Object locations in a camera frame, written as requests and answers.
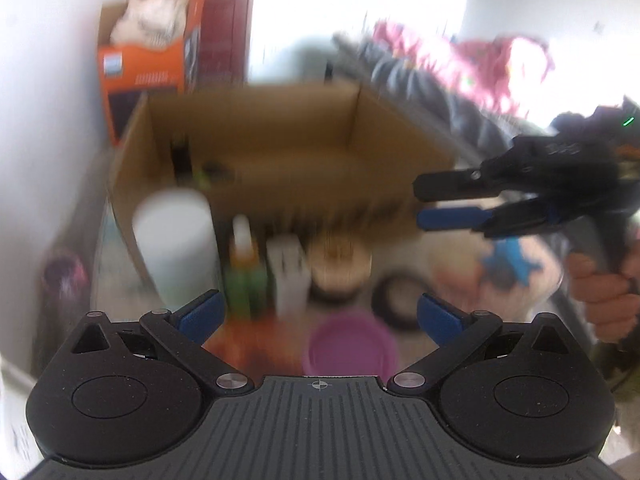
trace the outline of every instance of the gray cloth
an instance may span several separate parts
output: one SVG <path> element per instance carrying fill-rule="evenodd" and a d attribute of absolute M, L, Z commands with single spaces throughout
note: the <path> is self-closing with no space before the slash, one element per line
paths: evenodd
<path fill-rule="evenodd" d="M 447 92 L 433 75 L 412 68 L 373 41 L 363 41 L 353 55 L 369 72 L 373 86 L 428 110 L 445 123 L 453 136 L 476 150 L 481 159 L 504 153 L 511 147 L 511 139 L 520 133 L 506 122 L 498 126 L 476 104 Z"/>

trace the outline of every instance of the cardboard box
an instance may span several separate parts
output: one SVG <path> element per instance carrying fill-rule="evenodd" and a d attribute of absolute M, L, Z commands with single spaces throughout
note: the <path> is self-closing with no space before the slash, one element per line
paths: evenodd
<path fill-rule="evenodd" d="M 206 162 L 233 178 L 207 195 L 216 230 L 244 213 L 269 234 L 324 229 L 380 240 L 415 235 L 418 174 L 454 157 L 373 92 L 345 83 L 244 86 L 155 94 L 134 112 L 110 176 L 124 241 L 146 276 L 131 220 L 156 190 L 175 186 L 170 143 L 187 136 L 194 171 Z"/>
<path fill-rule="evenodd" d="M 113 144 L 120 142 L 142 92 L 182 94 L 194 88 L 203 5 L 204 0 L 189 1 L 184 35 L 165 50 L 112 45 L 111 31 L 127 9 L 127 2 L 102 6 L 98 28 L 98 74 Z"/>

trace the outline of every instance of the human hand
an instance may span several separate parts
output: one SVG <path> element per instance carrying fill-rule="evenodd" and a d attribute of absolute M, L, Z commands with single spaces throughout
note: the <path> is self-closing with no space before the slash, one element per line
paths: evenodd
<path fill-rule="evenodd" d="M 586 304 L 586 318 L 601 341 L 616 343 L 638 323 L 640 296 L 629 293 L 629 279 L 640 278 L 640 242 L 629 251 L 620 274 L 598 274 L 588 256 L 573 253 L 565 262 L 571 295 Z"/>

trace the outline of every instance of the orange object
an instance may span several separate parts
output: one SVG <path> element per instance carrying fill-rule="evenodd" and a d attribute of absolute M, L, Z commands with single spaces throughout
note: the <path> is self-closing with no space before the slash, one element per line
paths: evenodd
<path fill-rule="evenodd" d="M 198 71 L 204 0 L 189 0 L 183 37 L 165 50 L 134 44 L 114 46 L 111 31 L 127 2 L 102 6 L 98 28 L 98 76 L 111 142 L 117 145 L 142 92 L 183 94 L 193 90 Z"/>
<path fill-rule="evenodd" d="M 627 160 L 640 160 L 640 149 L 630 144 L 623 144 L 616 149 L 616 154 Z"/>
<path fill-rule="evenodd" d="M 267 375 L 302 375 L 304 337 L 274 317 L 228 319 L 203 346 L 256 384 Z"/>

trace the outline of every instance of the orange box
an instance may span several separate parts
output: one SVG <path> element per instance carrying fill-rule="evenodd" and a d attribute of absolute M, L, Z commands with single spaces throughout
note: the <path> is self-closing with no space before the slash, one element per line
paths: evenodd
<path fill-rule="evenodd" d="M 105 4 L 98 28 L 98 74 L 111 142 L 117 145 L 143 92 L 190 92 L 196 85 L 204 0 L 189 0 L 181 40 L 165 50 L 113 46 L 111 31 L 127 2 Z"/>

